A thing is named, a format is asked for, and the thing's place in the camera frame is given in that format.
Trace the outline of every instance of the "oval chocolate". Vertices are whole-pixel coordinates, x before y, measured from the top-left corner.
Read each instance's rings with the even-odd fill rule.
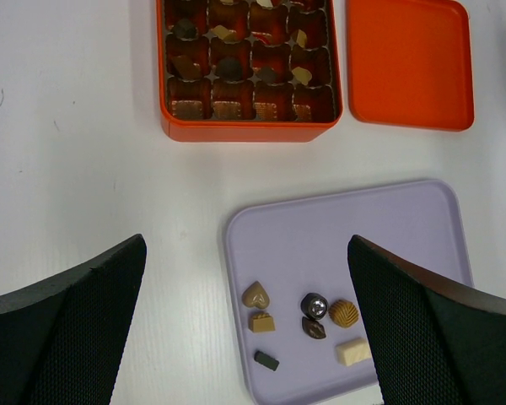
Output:
[[[317,321],[312,321],[305,316],[302,318],[302,329],[313,339],[324,339],[326,337],[326,332],[324,331],[324,327]]]

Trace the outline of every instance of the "purple tray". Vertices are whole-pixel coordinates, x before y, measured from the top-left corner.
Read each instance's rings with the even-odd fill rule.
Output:
[[[309,292],[357,303],[347,266],[355,234],[445,277],[472,286],[460,211],[441,181],[280,202],[238,213],[226,233],[229,285],[245,383],[259,405],[309,404],[374,384],[373,360],[351,367],[335,347],[366,337],[363,323],[342,329],[325,317],[327,338],[302,331],[300,301]],[[255,309],[241,295],[255,281],[270,295],[276,331],[254,334]],[[261,350],[280,361],[273,372],[253,360]]]

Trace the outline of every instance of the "shell-shaped chocolate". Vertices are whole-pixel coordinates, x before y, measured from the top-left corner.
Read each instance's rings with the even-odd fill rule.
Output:
[[[302,329],[313,339],[324,339],[326,338],[326,332],[324,327],[317,321],[313,321],[305,316],[302,318]]]
[[[349,301],[338,300],[328,310],[330,319],[339,327],[351,327],[358,322],[358,309]]]

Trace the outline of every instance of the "white table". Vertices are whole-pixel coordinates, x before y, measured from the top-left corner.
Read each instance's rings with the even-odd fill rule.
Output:
[[[476,286],[506,298],[506,0],[463,3],[471,130],[366,125],[345,111],[313,143],[181,144],[159,125],[153,0],[0,0],[0,294],[141,232],[148,263],[112,403],[250,403],[220,249],[229,216],[437,177],[459,196]],[[380,401],[369,387],[330,403]]]

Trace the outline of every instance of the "white chocolate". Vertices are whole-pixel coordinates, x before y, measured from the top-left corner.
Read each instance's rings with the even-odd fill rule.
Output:
[[[368,341],[362,337],[336,346],[336,351],[339,362],[347,367],[373,357]]]

